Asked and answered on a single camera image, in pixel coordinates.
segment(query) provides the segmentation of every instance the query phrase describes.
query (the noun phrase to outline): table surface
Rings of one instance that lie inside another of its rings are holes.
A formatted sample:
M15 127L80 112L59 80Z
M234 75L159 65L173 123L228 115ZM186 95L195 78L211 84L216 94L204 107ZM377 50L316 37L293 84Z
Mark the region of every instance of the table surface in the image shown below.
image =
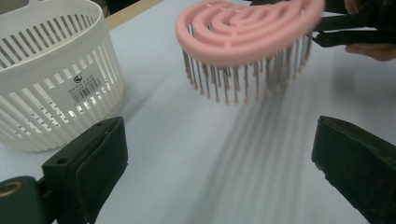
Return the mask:
M367 223L310 155L320 115L396 144L395 62L314 44L286 90L218 104L186 79L175 36L177 15L197 1L152 3L110 32L126 88L115 116L124 117L130 158L97 223ZM0 179L39 178L55 152L0 143Z

